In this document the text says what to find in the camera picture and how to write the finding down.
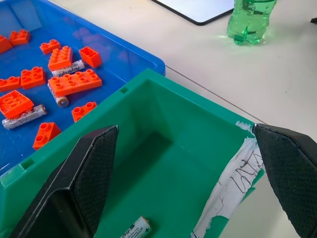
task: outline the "textured rubber pad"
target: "textured rubber pad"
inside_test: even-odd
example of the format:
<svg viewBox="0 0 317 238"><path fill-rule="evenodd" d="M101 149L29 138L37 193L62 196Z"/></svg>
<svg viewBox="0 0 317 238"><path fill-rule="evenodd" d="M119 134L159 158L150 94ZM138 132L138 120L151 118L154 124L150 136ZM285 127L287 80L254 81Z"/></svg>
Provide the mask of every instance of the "textured rubber pad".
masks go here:
<svg viewBox="0 0 317 238"><path fill-rule="evenodd" d="M118 132L117 126L110 126L81 137L10 238L92 238L109 190Z"/></svg>
<svg viewBox="0 0 317 238"><path fill-rule="evenodd" d="M253 128L269 182L302 238L317 237L317 144L308 136L263 124Z"/></svg>

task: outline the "battery in bin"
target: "battery in bin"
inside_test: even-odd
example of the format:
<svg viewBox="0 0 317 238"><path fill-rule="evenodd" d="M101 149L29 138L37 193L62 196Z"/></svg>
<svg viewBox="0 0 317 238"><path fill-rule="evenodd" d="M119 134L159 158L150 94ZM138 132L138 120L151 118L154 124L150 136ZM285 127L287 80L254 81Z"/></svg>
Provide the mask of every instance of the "battery in bin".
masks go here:
<svg viewBox="0 0 317 238"><path fill-rule="evenodd" d="M120 238L144 238L151 230L149 221L141 216Z"/></svg>

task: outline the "battery label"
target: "battery label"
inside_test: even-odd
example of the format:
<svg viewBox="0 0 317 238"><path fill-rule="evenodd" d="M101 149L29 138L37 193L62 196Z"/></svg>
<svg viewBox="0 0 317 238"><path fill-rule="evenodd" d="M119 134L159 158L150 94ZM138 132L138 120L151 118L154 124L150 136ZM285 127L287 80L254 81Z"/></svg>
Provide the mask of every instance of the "battery label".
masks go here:
<svg viewBox="0 0 317 238"><path fill-rule="evenodd" d="M34 108L32 108L28 112L24 112L20 115L19 118L16 119L4 119L2 120L2 124L5 129L13 129L18 126L21 126L29 121L35 120L43 115L47 114L45 107L41 104Z"/></svg>
<svg viewBox="0 0 317 238"><path fill-rule="evenodd" d="M53 76L55 77L62 77L64 76L65 74L69 73L74 73L74 72L77 72L81 69L85 68L85 64L84 62L80 59L76 62L74 62L71 66L69 67L66 67L66 68L61 68L61 69L58 69L58 70L55 70L55 71L52 71L52 74Z"/></svg>
<svg viewBox="0 0 317 238"><path fill-rule="evenodd" d="M144 238L150 231L149 222L141 216L120 238Z"/></svg>

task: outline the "lego stud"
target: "lego stud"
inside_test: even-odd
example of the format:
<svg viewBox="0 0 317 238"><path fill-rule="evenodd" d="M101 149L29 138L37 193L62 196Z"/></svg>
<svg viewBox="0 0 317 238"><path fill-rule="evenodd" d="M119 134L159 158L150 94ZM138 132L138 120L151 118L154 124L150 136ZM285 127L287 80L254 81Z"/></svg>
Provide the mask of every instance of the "lego stud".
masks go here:
<svg viewBox="0 0 317 238"><path fill-rule="evenodd" d="M55 63L56 61L57 61L56 57L51 57L51 58L50 58L50 62L51 62L51 63Z"/></svg>
<svg viewBox="0 0 317 238"><path fill-rule="evenodd" d="M17 78L17 77L14 77L14 76L11 76L8 80L9 80L11 83L14 83L14 82L18 81L18 78Z"/></svg>
<svg viewBox="0 0 317 238"><path fill-rule="evenodd" d="M57 84L55 84L55 87L58 88L58 89L62 89L63 85L61 85L60 83L57 83Z"/></svg>
<svg viewBox="0 0 317 238"><path fill-rule="evenodd" d="M68 83L70 86L74 86L74 85L75 85L75 82L74 82L73 80L69 80L67 83Z"/></svg>
<svg viewBox="0 0 317 238"><path fill-rule="evenodd" d="M41 69L35 66L33 67L32 71L39 73L41 72Z"/></svg>
<svg viewBox="0 0 317 238"><path fill-rule="evenodd" d="M88 82L88 80L85 77L80 78L79 81L81 83L87 83Z"/></svg>
<svg viewBox="0 0 317 238"><path fill-rule="evenodd" d="M95 104L89 102L86 104L86 107L91 110L91 109L95 108Z"/></svg>
<svg viewBox="0 0 317 238"><path fill-rule="evenodd" d="M31 78L29 78L29 77L27 77L27 76L23 76L23 77L21 78L21 80L22 80L23 82L29 82L29 81L31 80Z"/></svg>
<svg viewBox="0 0 317 238"><path fill-rule="evenodd" d="M31 72L25 69L25 70L22 71L22 74L24 76L29 76L31 74Z"/></svg>
<svg viewBox="0 0 317 238"><path fill-rule="evenodd" d="M47 141L46 137L43 136L43 135L37 136L37 137L35 138L35 140L36 140L36 142L38 142L38 143L40 143L40 144L44 144L44 143Z"/></svg>
<svg viewBox="0 0 317 238"><path fill-rule="evenodd" d="M33 73L32 76L35 79L41 78L41 76L38 73Z"/></svg>
<svg viewBox="0 0 317 238"><path fill-rule="evenodd" d="M98 76L95 75L95 74L91 75L90 77L91 77L92 80L98 80Z"/></svg>
<svg viewBox="0 0 317 238"><path fill-rule="evenodd" d="M49 131L50 128L51 128L51 126L49 124L47 124L47 123L42 123L40 125L40 129L43 130L43 131Z"/></svg>
<svg viewBox="0 0 317 238"><path fill-rule="evenodd" d="M73 111L74 111L74 113L75 113L76 115L80 115L83 110L82 110L80 107L76 107L76 108L74 108Z"/></svg>
<svg viewBox="0 0 317 238"><path fill-rule="evenodd" d="M51 80L52 80L54 83L58 83L58 82L59 82L59 78L58 78L58 77L53 77L53 78L51 78Z"/></svg>
<svg viewBox="0 0 317 238"><path fill-rule="evenodd" d="M64 78L66 78L66 80L71 80L71 76L68 73L64 75Z"/></svg>
<svg viewBox="0 0 317 238"><path fill-rule="evenodd" d="M75 75L76 75L77 77L81 77L81 76L83 75L83 73L80 72L80 71L78 71L78 72L75 73Z"/></svg>
<svg viewBox="0 0 317 238"><path fill-rule="evenodd" d="M42 47L43 49L45 49L45 48L48 47L48 45L47 45L46 43L42 43L42 44L41 44L41 47Z"/></svg>

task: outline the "blue plastic tray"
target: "blue plastic tray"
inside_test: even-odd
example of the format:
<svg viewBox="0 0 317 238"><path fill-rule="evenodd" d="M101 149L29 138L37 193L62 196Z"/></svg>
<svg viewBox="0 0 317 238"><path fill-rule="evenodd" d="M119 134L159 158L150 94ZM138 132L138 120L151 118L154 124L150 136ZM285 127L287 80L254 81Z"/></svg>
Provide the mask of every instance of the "blue plastic tray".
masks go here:
<svg viewBox="0 0 317 238"><path fill-rule="evenodd" d="M85 46L99 52L103 61L96 69L103 86L67 96L69 105L66 108L57 106L47 85L18 89L34 105L43 104L48 114L12 130L0 126L0 176L34 152L32 145L41 123L55 122L64 131L74 123L71 110L75 107L91 101L99 104L146 68L165 75L164 62L159 58L45 0L0 2L0 22L0 34L7 38L11 31L26 29L31 32L28 44L0 54L0 78L19 76L24 69L41 66L46 79L50 79L52 73L47 66L50 55L44 55L39 46L51 39L58 40L62 46L71 46L73 61L80 59L78 50Z"/></svg>

